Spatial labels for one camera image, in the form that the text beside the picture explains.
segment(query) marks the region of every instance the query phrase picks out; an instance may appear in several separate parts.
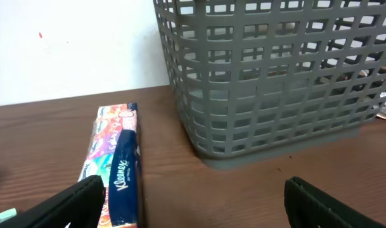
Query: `kleenex logo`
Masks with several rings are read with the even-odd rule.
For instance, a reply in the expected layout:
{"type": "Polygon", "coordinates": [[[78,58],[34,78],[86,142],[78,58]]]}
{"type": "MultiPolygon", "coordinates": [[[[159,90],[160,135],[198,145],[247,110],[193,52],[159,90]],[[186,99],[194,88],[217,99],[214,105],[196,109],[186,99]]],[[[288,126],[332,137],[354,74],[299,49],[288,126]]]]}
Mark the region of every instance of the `kleenex logo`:
{"type": "Polygon", "coordinates": [[[119,161],[118,172],[117,172],[117,180],[114,181],[115,187],[117,187],[117,191],[121,191],[128,187],[125,181],[125,169],[128,166],[128,161],[119,161]]]}

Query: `basket base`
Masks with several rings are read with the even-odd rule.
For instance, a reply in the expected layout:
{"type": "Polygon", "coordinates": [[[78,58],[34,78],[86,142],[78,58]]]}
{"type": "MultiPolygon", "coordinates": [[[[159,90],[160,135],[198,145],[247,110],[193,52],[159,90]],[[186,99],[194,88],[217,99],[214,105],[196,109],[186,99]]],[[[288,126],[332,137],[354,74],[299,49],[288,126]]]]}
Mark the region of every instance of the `basket base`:
{"type": "Polygon", "coordinates": [[[322,134],[320,136],[311,137],[308,139],[300,140],[297,142],[291,142],[281,146],[276,146],[270,149],[260,150],[258,152],[249,153],[247,155],[238,156],[236,158],[228,159],[210,159],[208,157],[199,156],[204,164],[210,168],[215,169],[230,169],[242,166],[246,163],[259,162],[272,158],[279,155],[284,155],[287,153],[294,153],[301,149],[306,149],[312,146],[317,146],[323,143],[334,142],[341,140],[346,137],[355,137],[359,133],[359,127],[352,127],[349,129],[339,130],[335,132],[330,132],[327,134],[322,134]]]}

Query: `colorful packaging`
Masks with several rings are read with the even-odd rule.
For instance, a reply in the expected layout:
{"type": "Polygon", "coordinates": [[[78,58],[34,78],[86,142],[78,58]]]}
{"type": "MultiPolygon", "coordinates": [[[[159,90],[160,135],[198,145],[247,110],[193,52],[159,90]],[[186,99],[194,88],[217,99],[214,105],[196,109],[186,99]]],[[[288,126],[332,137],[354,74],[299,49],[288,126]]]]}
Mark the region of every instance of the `colorful packaging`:
{"type": "Polygon", "coordinates": [[[98,109],[79,181],[100,175],[106,196],[98,227],[137,227],[140,164],[136,103],[98,109]]]}

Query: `plastic basket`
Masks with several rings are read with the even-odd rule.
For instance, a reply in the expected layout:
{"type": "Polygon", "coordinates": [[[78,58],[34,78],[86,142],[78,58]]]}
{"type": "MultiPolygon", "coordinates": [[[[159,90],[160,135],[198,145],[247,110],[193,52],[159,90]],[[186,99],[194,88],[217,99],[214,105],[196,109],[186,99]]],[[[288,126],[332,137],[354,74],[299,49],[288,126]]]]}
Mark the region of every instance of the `plastic basket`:
{"type": "Polygon", "coordinates": [[[343,137],[386,100],[386,1],[154,5],[179,116],[211,166],[343,137]]]}

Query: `wooden table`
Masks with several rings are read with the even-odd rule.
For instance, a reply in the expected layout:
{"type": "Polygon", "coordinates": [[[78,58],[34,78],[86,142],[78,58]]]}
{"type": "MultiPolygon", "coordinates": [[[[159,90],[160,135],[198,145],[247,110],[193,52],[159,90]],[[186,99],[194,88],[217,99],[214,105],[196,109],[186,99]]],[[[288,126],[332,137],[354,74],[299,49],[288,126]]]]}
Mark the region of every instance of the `wooden table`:
{"type": "Polygon", "coordinates": [[[168,86],[0,106],[0,212],[75,183],[98,106],[130,101],[139,106],[150,227],[288,227],[283,188],[293,175],[386,225],[386,121],[291,159],[213,170],[194,155],[168,86]]]}

